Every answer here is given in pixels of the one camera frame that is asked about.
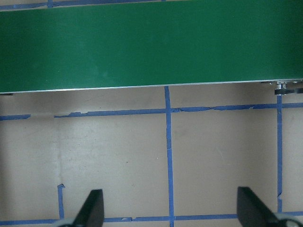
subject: blue tape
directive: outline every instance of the blue tape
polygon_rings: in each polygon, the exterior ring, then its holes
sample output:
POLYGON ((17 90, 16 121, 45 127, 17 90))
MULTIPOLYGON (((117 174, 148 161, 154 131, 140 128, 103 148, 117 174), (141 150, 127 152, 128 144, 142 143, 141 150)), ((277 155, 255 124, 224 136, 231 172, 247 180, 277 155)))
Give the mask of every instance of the blue tape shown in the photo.
POLYGON ((77 6, 77 5, 98 5, 108 3, 127 3, 127 2, 144 2, 153 0, 74 0, 74 1, 56 1, 53 2, 53 7, 56 6, 77 6))
POLYGON ((278 212, 282 212, 282 96, 276 97, 277 103, 277 203, 278 212))
POLYGON ((63 117, 94 117, 94 116, 120 116, 120 115, 135 115, 135 114, 165 114, 165 109, 145 109, 145 110, 116 110, 116 111, 93 111, 87 113, 70 113, 64 116, 54 116, 54 118, 63 117))
POLYGON ((282 104, 282 108, 302 108, 303 103, 285 103, 282 104))
POLYGON ((53 7, 53 0, 47 0, 47 7, 52 8, 53 7))
POLYGON ((127 217, 127 218, 105 218, 104 222, 131 222, 132 218, 127 217))
POLYGON ((293 215, 293 216, 303 216, 303 211, 283 212, 283 214, 293 215))
POLYGON ((235 219, 238 218, 236 214, 211 214, 211 215, 189 215, 189 216, 176 216, 176 221, 183 220, 210 220, 210 219, 235 219))
POLYGON ((64 207, 63 207, 63 188, 64 184, 60 184, 58 187, 58 204, 59 204, 59 218, 64 219, 64 207))
POLYGON ((30 114, 0 116, 0 121, 25 120, 25 119, 28 119, 28 118, 30 118, 30 114))
POLYGON ((104 222, 133 222, 133 221, 169 221, 168 216, 163 217, 126 217, 126 218, 105 218, 104 222))
POLYGON ((31 4, 16 4, 16 5, 6 5, 6 6, 0 6, 0 10, 10 10, 10 9, 31 9, 31 8, 37 8, 41 6, 46 6, 46 2, 42 3, 31 3, 31 4))
POLYGON ((173 113, 178 112, 199 112, 207 110, 249 110, 249 109, 276 109, 276 104, 255 104, 255 105, 222 105, 214 107, 196 106, 196 107, 181 107, 172 108, 173 113))
POLYGON ((0 221, 0 226, 52 224, 55 221, 57 221, 57 220, 56 219, 42 219, 42 220, 0 221))
POLYGON ((169 221, 170 217, 164 216, 164 217, 138 217, 132 219, 132 221, 169 221))
POLYGON ((174 226, 174 185, 173 185, 173 160, 171 148, 171 109, 169 87, 165 88, 165 106, 166 106, 166 146, 167 146, 167 166, 169 178, 169 224, 174 226))

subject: metal bracket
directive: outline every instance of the metal bracket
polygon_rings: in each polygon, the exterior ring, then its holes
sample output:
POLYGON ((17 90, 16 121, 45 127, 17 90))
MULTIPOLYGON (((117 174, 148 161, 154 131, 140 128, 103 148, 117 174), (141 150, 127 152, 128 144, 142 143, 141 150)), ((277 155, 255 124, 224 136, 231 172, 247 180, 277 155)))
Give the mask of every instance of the metal bracket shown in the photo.
POLYGON ((275 95, 302 94, 303 88, 298 87, 298 85, 301 84, 302 80, 278 81, 276 83, 275 95))

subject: black object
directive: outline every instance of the black object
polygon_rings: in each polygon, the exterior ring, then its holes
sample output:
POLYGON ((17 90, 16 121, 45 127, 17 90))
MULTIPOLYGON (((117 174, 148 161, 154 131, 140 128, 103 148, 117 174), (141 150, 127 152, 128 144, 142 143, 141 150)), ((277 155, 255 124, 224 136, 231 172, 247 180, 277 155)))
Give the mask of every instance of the black object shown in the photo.
POLYGON ((302 94, 303 93, 303 88, 282 88, 282 89, 275 89, 275 95, 288 95, 288 94, 302 94))
POLYGON ((74 222, 60 227, 102 227, 103 221, 103 192, 98 189, 90 191, 74 222))
POLYGON ((303 227, 292 216, 279 218, 249 187, 238 187, 237 215, 243 227, 303 227))

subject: green conveyor belt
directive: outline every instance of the green conveyor belt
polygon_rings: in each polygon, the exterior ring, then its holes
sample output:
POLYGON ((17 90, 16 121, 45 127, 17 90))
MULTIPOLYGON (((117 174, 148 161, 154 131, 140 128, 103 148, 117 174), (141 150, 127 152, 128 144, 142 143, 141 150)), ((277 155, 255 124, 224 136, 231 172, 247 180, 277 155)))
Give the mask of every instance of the green conveyor belt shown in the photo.
POLYGON ((303 79, 303 0, 0 12, 0 93, 303 79))

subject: floor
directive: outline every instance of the floor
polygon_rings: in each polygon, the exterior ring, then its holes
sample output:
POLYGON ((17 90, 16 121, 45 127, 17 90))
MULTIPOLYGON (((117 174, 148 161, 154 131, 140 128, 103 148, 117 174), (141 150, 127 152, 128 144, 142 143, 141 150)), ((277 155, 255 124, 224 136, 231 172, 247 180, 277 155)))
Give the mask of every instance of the floor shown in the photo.
POLYGON ((239 227, 238 186, 303 220, 303 96, 274 88, 0 96, 0 225, 73 218, 97 188, 105 227, 239 227))

